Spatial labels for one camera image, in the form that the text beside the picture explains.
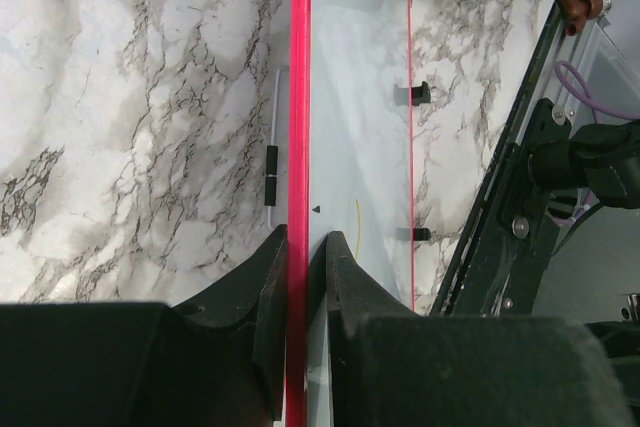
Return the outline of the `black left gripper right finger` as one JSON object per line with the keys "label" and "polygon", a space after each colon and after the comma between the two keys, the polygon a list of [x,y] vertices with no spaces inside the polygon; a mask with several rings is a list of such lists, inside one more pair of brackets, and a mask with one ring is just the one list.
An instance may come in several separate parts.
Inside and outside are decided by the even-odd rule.
{"label": "black left gripper right finger", "polygon": [[325,243],[337,426],[631,426],[635,331],[558,318],[423,317]]}

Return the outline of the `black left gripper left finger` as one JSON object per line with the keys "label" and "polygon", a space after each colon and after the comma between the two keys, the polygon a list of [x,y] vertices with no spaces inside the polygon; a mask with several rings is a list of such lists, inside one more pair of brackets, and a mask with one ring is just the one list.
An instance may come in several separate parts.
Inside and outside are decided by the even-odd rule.
{"label": "black left gripper left finger", "polygon": [[5,304],[5,426],[270,426],[282,417],[287,229],[195,296]]}

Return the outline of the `pink framed whiteboard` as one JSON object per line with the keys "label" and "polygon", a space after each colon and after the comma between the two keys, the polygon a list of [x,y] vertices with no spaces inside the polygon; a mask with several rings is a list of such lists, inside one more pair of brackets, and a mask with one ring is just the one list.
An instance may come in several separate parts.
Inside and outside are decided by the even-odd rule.
{"label": "pink framed whiteboard", "polygon": [[410,0],[291,0],[288,426],[331,424],[324,277],[311,266],[329,233],[413,303],[410,47]]}

